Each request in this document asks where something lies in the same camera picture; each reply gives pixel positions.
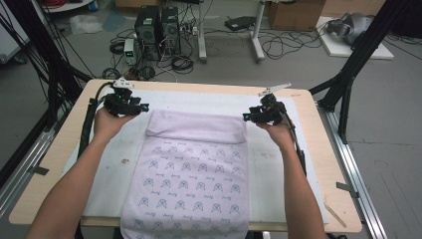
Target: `forearm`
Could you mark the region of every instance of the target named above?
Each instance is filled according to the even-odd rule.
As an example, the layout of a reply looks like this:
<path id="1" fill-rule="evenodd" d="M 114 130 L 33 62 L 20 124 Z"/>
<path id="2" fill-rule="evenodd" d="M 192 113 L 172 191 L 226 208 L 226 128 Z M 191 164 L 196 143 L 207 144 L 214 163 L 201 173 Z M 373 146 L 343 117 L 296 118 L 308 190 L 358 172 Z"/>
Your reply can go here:
<path id="1" fill-rule="evenodd" d="M 47 195 L 27 238 L 73 238 L 87 205 L 107 140 L 94 138 Z"/>
<path id="2" fill-rule="evenodd" d="M 324 238 L 322 218 L 293 146 L 282 150 L 285 173 L 285 209 L 289 237 Z"/>

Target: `white towel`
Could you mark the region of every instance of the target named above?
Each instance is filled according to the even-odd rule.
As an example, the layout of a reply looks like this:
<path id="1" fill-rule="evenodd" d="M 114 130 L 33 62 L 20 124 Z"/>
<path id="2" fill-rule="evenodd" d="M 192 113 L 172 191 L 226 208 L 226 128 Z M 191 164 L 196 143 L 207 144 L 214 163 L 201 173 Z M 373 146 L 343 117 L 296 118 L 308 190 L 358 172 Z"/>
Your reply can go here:
<path id="1" fill-rule="evenodd" d="M 124 238 L 245 238 L 242 118 L 155 111 L 123 206 Z"/>

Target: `cardboard box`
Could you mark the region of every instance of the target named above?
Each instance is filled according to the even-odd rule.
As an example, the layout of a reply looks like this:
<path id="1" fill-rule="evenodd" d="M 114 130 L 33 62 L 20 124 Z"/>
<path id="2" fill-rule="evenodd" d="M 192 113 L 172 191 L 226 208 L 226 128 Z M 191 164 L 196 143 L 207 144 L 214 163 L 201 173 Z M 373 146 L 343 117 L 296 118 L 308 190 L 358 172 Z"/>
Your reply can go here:
<path id="1" fill-rule="evenodd" d="M 301 0 L 294 4 L 272 3 L 268 20 L 274 30 L 313 31 L 325 0 Z"/>
<path id="2" fill-rule="evenodd" d="M 344 13 L 360 12 L 375 16 L 385 0 L 326 0 L 322 16 L 340 18 Z"/>
<path id="3" fill-rule="evenodd" d="M 160 0 L 115 0 L 118 8 L 139 8 L 140 6 L 160 6 Z"/>

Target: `human arm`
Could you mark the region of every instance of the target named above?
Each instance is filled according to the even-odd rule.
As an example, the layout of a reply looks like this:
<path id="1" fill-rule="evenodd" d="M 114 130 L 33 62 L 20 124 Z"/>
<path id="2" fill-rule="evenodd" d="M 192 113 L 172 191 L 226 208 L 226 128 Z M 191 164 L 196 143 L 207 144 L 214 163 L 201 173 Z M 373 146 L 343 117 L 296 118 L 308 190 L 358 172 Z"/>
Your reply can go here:
<path id="1" fill-rule="evenodd" d="M 44 199 L 26 238 L 74 238 L 106 145 L 133 118 L 97 112 L 93 140 Z"/>
<path id="2" fill-rule="evenodd" d="M 325 238 L 317 200 L 304 174 L 288 126 L 257 123 L 280 148 L 285 174 L 285 210 L 290 239 Z"/>

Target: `desk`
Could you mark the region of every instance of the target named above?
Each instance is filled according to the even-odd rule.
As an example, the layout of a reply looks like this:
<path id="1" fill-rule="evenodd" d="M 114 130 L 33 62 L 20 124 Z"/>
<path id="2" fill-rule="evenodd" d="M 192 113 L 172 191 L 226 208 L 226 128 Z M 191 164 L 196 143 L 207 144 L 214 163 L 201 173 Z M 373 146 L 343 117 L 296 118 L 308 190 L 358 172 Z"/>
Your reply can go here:
<path id="1" fill-rule="evenodd" d="M 62 170 L 77 145 L 89 98 L 93 97 L 104 81 L 90 81 L 69 114 L 62 129 L 56 136 L 49 151 L 41 162 L 42 167 L 49 168 L 47 175 L 34 175 L 10 215 L 14 224 L 31 224 L 43 199 L 59 180 Z M 152 91 L 193 92 L 232 95 L 252 95 L 261 92 L 261 88 L 214 86 L 175 83 L 134 82 L 137 89 Z M 284 89 L 276 93 L 277 97 L 292 98 L 295 102 L 307 145 L 312 156 L 318 185 L 321 190 L 329 223 L 325 224 L 327 232 L 358 232 L 361 230 L 360 219 L 347 191 L 337 189 L 337 182 L 344 183 L 330 142 L 319 118 L 314 100 L 306 90 Z M 83 225 L 118 226 L 119 218 L 84 217 Z M 250 222 L 250 230 L 286 231 L 283 223 Z"/>

